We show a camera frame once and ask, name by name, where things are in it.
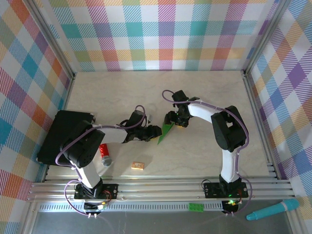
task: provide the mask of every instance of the plaid wallpaper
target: plaid wallpaper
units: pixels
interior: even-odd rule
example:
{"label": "plaid wallpaper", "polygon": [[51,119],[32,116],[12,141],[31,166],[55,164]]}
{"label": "plaid wallpaper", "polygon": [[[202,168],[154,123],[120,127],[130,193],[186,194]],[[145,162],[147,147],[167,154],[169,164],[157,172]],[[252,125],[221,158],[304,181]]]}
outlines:
{"label": "plaid wallpaper", "polygon": [[278,2],[36,1],[77,71],[241,70]]}
{"label": "plaid wallpaper", "polygon": [[312,0],[293,0],[252,70],[275,159],[312,233]]}
{"label": "plaid wallpaper", "polygon": [[21,0],[0,0],[0,234],[14,234],[69,78]]}

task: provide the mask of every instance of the small wooden block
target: small wooden block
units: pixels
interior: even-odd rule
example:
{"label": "small wooden block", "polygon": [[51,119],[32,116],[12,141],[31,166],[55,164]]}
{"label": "small wooden block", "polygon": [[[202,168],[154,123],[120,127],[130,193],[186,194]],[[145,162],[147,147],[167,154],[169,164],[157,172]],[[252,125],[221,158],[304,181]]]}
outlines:
{"label": "small wooden block", "polygon": [[132,162],[131,168],[143,170],[144,169],[144,163],[143,162]]}

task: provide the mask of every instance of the black mounting plate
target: black mounting plate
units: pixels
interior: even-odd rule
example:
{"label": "black mounting plate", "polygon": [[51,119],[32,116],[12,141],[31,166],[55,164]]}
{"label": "black mounting plate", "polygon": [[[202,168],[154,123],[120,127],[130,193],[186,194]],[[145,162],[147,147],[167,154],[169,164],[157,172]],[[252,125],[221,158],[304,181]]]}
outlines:
{"label": "black mounting plate", "polygon": [[[237,191],[235,193],[229,194],[228,197],[225,197],[223,192],[220,189],[219,183],[204,183],[204,192],[205,192],[205,198],[240,198],[239,193]],[[237,190],[241,190],[242,198],[248,197],[248,191],[246,183],[240,183],[240,186],[237,188]]]}
{"label": "black mounting plate", "polygon": [[[74,199],[90,199],[90,197],[84,193],[81,184],[77,184],[75,190],[76,192],[74,195]],[[96,199],[105,199],[105,200],[107,199],[107,193],[105,193],[104,190],[107,190],[111,193],[112,200],[117,199],[118,184],[103,184],[102,185],[103,192]]]}

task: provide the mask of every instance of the metal frame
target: metal frame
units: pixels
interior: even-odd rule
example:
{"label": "metal frame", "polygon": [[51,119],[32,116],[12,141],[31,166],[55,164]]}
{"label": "metal frame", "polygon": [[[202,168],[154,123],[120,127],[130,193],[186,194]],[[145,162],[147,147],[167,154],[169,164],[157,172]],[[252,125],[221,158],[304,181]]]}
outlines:
{"label": "metal frame", "polygon": [[59,22],[59,20],[57,19],[56,15],[54,14],[53,8],[49,2],[49,0],[41,0],[41,3],[43,5],[44,10],[46,11],[46,14],[48,15],[51,23],[53,24],[56,32],[58,33],[59,37],[61,38],[61,41],[63,43],[63,46],[65,47],[69,57],[72,60],[72,65],[74,67],[74,69],[76,69],[77,72],[81,72],[81,66],[80,63],[78,62],[75,53],[71,47],[71,45],[69,44],[69,41],[62,29],[62,26]]}
{"label": "metal frame", "polygon": [[249,98],[249,102],[250,102],[250,105],[252,107],[253,116],[254,116],[254,119],[256,121],[256,125],[258,127],[258,132],[260,135],[260,139],[262,141],[263,149],[264,149],[264,152],[265,152],[266,157],[267,157],[267,161],[269,163],[272,163],[272,165],[274,167],[274,171],[277,175],[277,178],[281,179],[282,176],[281,176],[281,173],[277,167],[277,163],[276,163],[276,160],[275,160],[274,155],[273,155],[273,150],[272,150],[270,142],[267,138],[266,130],[265,130],[264,124],[263,124],[262,119],[261,119],[259,107],[257,106],[257,103],[255,101],[255,95],[254,95],[252,86],[250,84],[250,80],[248,79],[248,76],[246,77],[246,75],[244,74],[243,71],[242,71],[242,77],[243,77],[243,81],[244,81],[244,84],[246,87],[247,96]]}
{"label": "metal frame", "polygon": [[48,44],[52,48],[53,52],[55,53],[56,57],[58,58],[60,64],[62,65],[63,69],[65,70],[68,77],[71,79],[74,78],[75,72],[72,69],[71,65],[69,64],[66,56],[64,55],[62,49],[60,48],[57,40],[55,39],[50,26],[44,19],[41,14],[40,9],[38,8],[37,4],[34,0],[23,0],[26,7],[28,8],[29,12],[33,16],[35,22],[38,24],[42,34],[44,35],[45,39],[47,40]]}
{"label": "metal frame", "polygon": [[[38,203],[39,212],[75,212],[71,208],[71,206],[67,202],[58,202],[58,203],[51,203],[51,202],[43,202]],[[222,201],[203,201],[200,204],[204,205],[204,211],[223,211],[222,208]],[[78,209],[82,210],[84,203],[75,202],[73,206]],[[103,210],[105,212],[181,212],[181,211],[188,211],[189,210],[189,202],[187,201],[180,201],[180,202],[128,202],[124,201],[120,202],[110,202],[109,206],[107,206]]]}
{"label": "metal frame", "polygon": [[[62,66],[65,68],[67,74],[72,78],[70,87],[67,93],[66,101],[64,104],[64,109],[67,106],[68,99],[70,97],[73,83],[75,81],[75,73],[72,70],[69,62],[67,61],[64,53],[59,47],[56,39],[54,38],[49,25],[43,18],[40,10],[38,9],[34,0],[24,0],[26,6],[30,10],[31,14],[34,16],[37,24],[42,30],[44,36],[46,37],[48,43],[51,45],[52,49],[57,55],[57,58],[61,62]],[[272,20],[270,21],[262,40],[253,53],[250,63],[248,64],[245,72],[242,72],[242,78],[246,87],[247,95],[252,107],[253,115],[259,130],[260,138],[264,147],[266,154],[269,176],[262,177],[251,177],[248,178],[253,186],[253,200],[266,200],[266,199],[288,199],[293,198],[294,193],[292,186],[288,180],[281,180],[281,174],[276,167],[276,161],[273,156],[273,151],[271,145],[266,137],[265,128],[261,120],[261,115],[259,109],[256,105],[254,94],[252,91],[251,84],[248,80],[248,75],[250,74],[252,68],[259,59],[261,53],[263,52],[266,44],[270,40],[274,30],[276,29],[282,15],[286,11],[291,0],[280,1]],[[68,206],[64,202],[63,189],[70,177],[64,177],[61,180],[45,180],[46,173],[44,174],[44,183],[35,183],[31,188],[27,205],[24,208],[22,217],[24,220],[21,221],[19,228],[20,233],[31,233],[33,226],[35,224],[36,216],[38,212],[47,211],[51,207],[49,204],[53,204],[52,207],[57,207],[58,205],[64,205],[60,209],[63,211],[69,211]],[[222,199],[205,199],[204,192],[201,188],[201,182],[204,179],[209,179],[211,182],[218,182],[218,178],[204,178],[204,177],[119,177],[119,178],[109,178],[104,179],[104,183],[117,183],[119,184],[119,192],[116,200],[116,204],[138,204],[144,202],[171,202],[171,203],[181,203],[181,202],[217,202]],[[74,201],[74,185],[71,184],[68,187],[68,197],[71,202],[78,207],[81,207],[81,201]],[[301,219],[298,211],[287,212],[289,221],[291,224],[292,231],[296,234],[307,233],[306,226]]]}
{"label": "metal frame", "polygon": [[245,70],[246,74],[249,74],[251,72],[254,65],[256,64],[258,59],[260,58],[265,46],[268,44],[269,40],[271,39],[279,21],[281,20],[283,14],[287,10],[291,1],[292,0],[280,0],[279,1],[279,4],[276,8],[276,11],[274,12],[273,17],[272,17],[269,25],[267,26],[267,29],[266,29],[265,33],[263,34],[259,45],[257,46],[256,50],[253,52],[253,54],[250,58],[249,64]]}

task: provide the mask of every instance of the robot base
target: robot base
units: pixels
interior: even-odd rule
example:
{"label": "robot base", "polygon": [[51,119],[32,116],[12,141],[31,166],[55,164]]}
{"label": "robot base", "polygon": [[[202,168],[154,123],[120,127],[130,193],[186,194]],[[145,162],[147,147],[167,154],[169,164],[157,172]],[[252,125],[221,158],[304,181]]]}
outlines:
{"label": "robot base", "polygon": [[[88,194],[87,189],[84,188],[82,184],[77,184],[75,187],[75,195],[74,199],[103,199],[107,200],[108,198],[111,200],[117,199],[117,193],[118,193],[118,184],[101,184],[100,193],[96,196],[90,196]],[[108,191],[112,197],[107,197],[107,194],[105,191]]]}
{"label": "robot base", "polygon": [[241,182],[239,184],[236,191],[229,193],[229,194],[226,194],[226,195],[220,189],[219,183],[204,183],[203,187],[204,187],[204,192],[205,192],[205,198],[226,198],[226,197],[228,197],[229,199],[232,199],[232,198],[247,198],[248,197],[247,186],[246,186],[246,183],[243,183],[243,182]]}

